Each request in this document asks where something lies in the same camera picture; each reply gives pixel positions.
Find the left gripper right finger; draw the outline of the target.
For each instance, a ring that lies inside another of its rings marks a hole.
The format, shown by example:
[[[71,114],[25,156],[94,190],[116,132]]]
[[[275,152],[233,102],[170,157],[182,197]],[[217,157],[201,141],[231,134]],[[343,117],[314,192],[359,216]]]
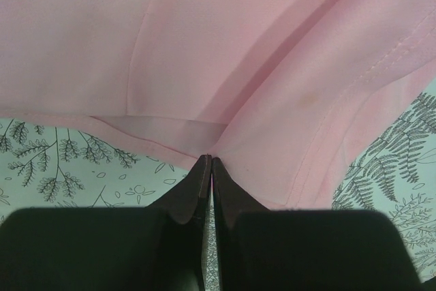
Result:
[[[423,290],[394,224],[368,210],[267,209],[212,162],[223,290]]]

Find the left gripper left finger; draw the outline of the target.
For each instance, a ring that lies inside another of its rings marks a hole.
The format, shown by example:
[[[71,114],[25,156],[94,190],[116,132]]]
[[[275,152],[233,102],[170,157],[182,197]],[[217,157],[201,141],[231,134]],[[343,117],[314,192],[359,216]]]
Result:
[[[210,158],[146,207],[28,208],[1,225],[2,290],[203,290]]]

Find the pink t-shirt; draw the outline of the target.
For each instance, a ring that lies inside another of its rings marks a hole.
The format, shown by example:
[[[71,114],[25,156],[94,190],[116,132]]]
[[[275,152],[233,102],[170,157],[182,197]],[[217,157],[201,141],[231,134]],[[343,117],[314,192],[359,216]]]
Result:
[[[326,208],[435,77],[435,0],[1,0],[1,115]]]

